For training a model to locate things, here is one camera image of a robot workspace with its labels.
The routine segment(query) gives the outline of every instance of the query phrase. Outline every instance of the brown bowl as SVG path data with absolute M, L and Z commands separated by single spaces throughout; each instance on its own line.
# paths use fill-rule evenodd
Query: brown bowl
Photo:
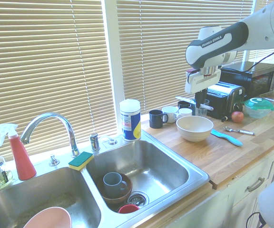
M 121 202 L 125 201 L 130 196 L 130 194 L 132 192 L 132 189 L 133 189 L 132 180 L 127 175 L 125 175 L 123 173 L 119 173 L 119 174 L 121 175 L 122 180 L 127 183 L 127 188 L 121 192 L 121 195 L 119 198 L 111 199 L 106 195 L 105 189 L 104 189 L 103 178 L 101 178 L 99 180 L 99 182 L 97 183 L 97 188 L 106 203 L 109 203 L 109 204 L 121 203 Z

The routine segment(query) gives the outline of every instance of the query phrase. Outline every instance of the double sink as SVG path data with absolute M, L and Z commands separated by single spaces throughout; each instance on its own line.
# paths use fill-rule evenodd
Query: double sink
M 73 228 L 136 227 L 209 181 L 205 172 L 144 131 L 136 142 L 121 136 L 116 140 L 116 145 L 101 143 L 81 171 L 68 168 L 71 157 L 65 154 L 58 157 L 59 165 L 49 167 L 43 161 L 35 166 L 37 177 L 0 190 L 0 228 L 23 228 L 36 213 L 53 206 L 70 213 Z M 105 203 L 96 184 L 111 171 L 132 180 L 128 200 L 141 200 L 139 210 L 119 214 Z

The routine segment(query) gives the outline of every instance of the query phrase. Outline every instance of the mug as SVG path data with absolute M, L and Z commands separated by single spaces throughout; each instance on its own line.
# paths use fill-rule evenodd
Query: mug
M 127 188 L 127 183 L 122 180 L 122 176 L 117 172 L 109 172 L 103 177 L 103 184 L 105 193 L 111 199 L 116 199 L 120 196 L 121 192 Z
M 192 115 L 192 109 L 189 108 L 181 108 L 178 110 L 179 116 L 177 118 L 181 118 L 184 116 Z
M 150 116 L 150 127 L 155 129 L 162 128 L 162 124 L 165 124 L 169 119 L 167 114 L 164 114 L 160 110 L 151 110 L 149 112 L 149 116 Z
M 168 120 L 167 123 L 174 123 L 177 120 L 177 116 L 179 115 L 178 108 L 173 106 L 166 106 L 162 108 L 164 114 L 167 114 Z
M 181 109 L 181 108 L 190 108 L 191 104 L 189 102 L 187 102 L 187 101 L 178 101 L 177 107 L 178 107 L 178 109 Z

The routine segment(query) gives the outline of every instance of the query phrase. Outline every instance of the apple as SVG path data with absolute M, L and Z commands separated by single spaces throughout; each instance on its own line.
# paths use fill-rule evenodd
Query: apple
M 242 112 L 232 112 L 231 119 L 234 123 L 240 123 L 244 118 L 244 113 Z

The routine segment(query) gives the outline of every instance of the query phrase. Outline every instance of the robotic arm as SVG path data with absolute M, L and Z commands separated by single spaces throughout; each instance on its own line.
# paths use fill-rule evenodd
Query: robotic arm
M 219 81 L 218 66 L 231 63 L 236 51 L 271 48 L 274 48 L 274 2 L 226 29 L 201 28 L 198 40 L 193 40 L 186 49 L 188 64 L 200 71 L 186 73 L 185 91 L 196 93 L 196 105 L 200 105 L 206 96 L 199 95 L 200 91 L 206 92 Z

